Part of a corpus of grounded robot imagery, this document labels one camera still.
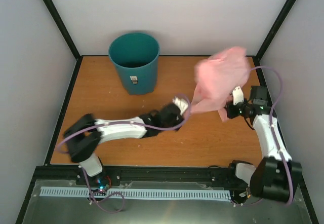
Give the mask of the pink plastic trash bag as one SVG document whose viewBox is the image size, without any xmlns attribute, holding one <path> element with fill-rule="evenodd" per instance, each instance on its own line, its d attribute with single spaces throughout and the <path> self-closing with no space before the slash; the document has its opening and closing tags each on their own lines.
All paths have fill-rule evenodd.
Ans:
<svg viewBox="0 0 324 224">
<path fill-rule="evenodd" d="M 243 87 L 250 76 L 251 66 L 246 49 L 232 47 L 199 61 L 194 67 L 196 87 L 191 102 L 191 113 L 217 111 L 222 122 L 228 120 L 225 104 L 230 94 Z"/>
</svg>

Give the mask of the teal plastic trash bin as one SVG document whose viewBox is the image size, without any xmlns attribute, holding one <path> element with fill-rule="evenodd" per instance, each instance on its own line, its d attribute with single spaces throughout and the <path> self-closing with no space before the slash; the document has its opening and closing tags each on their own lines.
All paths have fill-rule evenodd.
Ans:
<svg viewBox="0 0 324 224">
<path fill-rule="evenodd" d="M 110 44 L 108 56 L 128 94 L 145 95 L 154 91 L 159 53 L 159 43 L 146 33 L 126 33 Z M 137 76 L 138 84 L 132 84 L 130 76 Z"/>
</svg>

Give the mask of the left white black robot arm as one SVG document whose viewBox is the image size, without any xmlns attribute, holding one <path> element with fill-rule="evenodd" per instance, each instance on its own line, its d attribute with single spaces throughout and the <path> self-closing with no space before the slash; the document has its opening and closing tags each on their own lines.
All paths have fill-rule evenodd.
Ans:
<svg viewBox="0 0 324 224">
<path fill-rule="evenodd" d="M 96 119 L 86 114 L 63 134 L 64 139 L 57 146 L 66 144 L 71 162 L 78 163 L 93 184 L 105 180 L 105 171 L 95 150 L 99 144 L 125 138 L 147 138 L 157 136 L 162 131 L 178 130 L 183 125 L 183 114 L 188 104 L 175 98 L 161 110 L 126 120 Z"/>
</svg>

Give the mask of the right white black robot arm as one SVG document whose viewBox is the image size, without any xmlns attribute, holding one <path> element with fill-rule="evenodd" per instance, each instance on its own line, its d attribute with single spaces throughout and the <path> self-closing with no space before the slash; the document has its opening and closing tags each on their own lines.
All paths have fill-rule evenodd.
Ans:
<svg viewBox="0 0 324 224">
<path fill-rule="evenodd" d="M 302 166 L 288 153 L 278 129 L 274 110 L 268 105 L 268 91 L 252 86 L 246 99 L 241 87 L 232 91 L 232 100 L 225 104 L 229 119 L 242 116 L 259 139 L 263 159 L 257 167 L 233 161 L 230 168 L 243 180 L 254 197 L 290 203 L 302 177 Z"/>
</svg>

